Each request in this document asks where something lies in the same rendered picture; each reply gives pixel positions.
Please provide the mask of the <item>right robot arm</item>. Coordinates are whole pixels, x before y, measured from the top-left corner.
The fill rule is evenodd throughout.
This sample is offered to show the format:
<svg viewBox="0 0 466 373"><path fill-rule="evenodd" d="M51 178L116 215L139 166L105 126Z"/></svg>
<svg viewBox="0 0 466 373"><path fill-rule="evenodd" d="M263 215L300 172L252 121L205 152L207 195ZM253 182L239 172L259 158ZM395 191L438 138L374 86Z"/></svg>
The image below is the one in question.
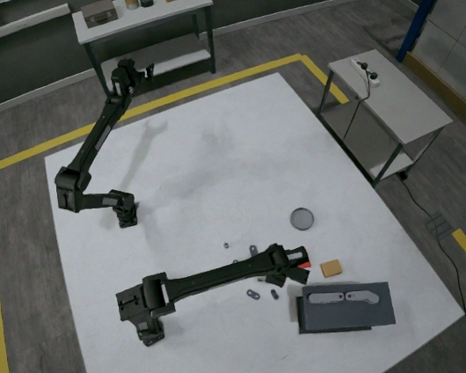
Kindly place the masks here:
<svg viewBox="0 0 466 373"><path fill-rule="evenodd" d="M164 338L157 318L176 312L176 302L234 282L269 274L277 274L275 280L280 282L285 282L285 278L288 277L306 285L310 271L298 266L307 262L309 255L304 246L284 250L283 245L274 243L264 252L259 252L247 260L199 274L178 279L167 279L166 272L149 275L142 278L143 283L115 294L120 321L130 321L138 330L136 331L139 340L143 340L144 345L149 347ZM169 303L164 299L161 286L163 284L170 299Z"/></svg>

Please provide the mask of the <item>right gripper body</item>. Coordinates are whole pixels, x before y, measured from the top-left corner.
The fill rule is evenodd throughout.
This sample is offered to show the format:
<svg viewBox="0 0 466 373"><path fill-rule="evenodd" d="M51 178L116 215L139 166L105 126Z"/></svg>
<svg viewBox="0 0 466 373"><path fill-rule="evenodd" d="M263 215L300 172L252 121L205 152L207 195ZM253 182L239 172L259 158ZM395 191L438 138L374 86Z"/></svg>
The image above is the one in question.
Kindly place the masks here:
<svg viewBox="0 0 466 373"><path fill-rule="evenodd" d="M280 281L275 280L275 275L277 275L277 274L269 274L269 275L267 275L265 281L266 281L267 283L271 283L271 284L273 284L273 285L276 285L277 287L282 288L284 282L280 282Z"/></svg>

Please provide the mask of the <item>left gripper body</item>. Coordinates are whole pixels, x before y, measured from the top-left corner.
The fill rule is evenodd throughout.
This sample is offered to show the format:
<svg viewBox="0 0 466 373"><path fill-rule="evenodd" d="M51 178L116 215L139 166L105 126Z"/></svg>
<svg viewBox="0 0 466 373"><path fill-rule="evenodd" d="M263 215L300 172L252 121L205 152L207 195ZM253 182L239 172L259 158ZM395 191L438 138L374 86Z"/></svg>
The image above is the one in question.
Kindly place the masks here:
<svg viewBox="0 0 466 373"><path fill-rule="evenodd" d="M151 73L147 73L147 77L145 77L145 72L144 72L144 71L143 71L143 72L139 71L139 73L140 73L141 79L140 79L140 81L139 81L138 84L147 84L148 82L151 82L151 83L153 82L153 78L152 78L152 76L151 76ZM130 83L131 83L135 88L137 87L137 86L135 86L135 84L132 83L131 81L130 81ZM138 85L138 84L137 84L137 85Z"/></svg>

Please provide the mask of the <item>tan square block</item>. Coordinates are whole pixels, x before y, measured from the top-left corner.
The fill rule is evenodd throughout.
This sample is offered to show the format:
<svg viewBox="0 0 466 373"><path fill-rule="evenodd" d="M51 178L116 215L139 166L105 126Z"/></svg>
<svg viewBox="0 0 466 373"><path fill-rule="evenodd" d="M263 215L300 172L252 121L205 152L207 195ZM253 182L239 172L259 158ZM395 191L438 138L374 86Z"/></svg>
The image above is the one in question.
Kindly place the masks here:
<svg viewBox="0 0 466 373"><path fill-rule="evenodd" d="M332 260L320 265L324 278L341 274L343 272L339 260Z"/></svg>

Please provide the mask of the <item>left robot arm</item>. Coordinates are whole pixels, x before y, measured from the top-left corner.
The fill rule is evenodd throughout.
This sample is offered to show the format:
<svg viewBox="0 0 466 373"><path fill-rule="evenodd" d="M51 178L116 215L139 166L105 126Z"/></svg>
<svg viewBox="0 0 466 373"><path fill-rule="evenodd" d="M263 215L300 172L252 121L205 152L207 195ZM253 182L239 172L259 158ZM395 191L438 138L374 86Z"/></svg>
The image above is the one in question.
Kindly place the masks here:
<svg viewBox="0 0 466 373"><path fill-rule="evenodd" d="M120 227L123 229L137 225L135 196L133 194L114 189L108 194L84 194L92 179L88 172L91 164L113 126L125 114L132 102L130 97L135 91L135 87L130 81L137 86L141 79L139 71L133 71L132 59L124 58L119 61L117 66L118 68L112 71L111 76L114 92L106 99L102 114L74 159L67 167L62 166L56 174L55 184L58 208L74 213L79 213L83 209L112 208L119 218Z"/></svg>

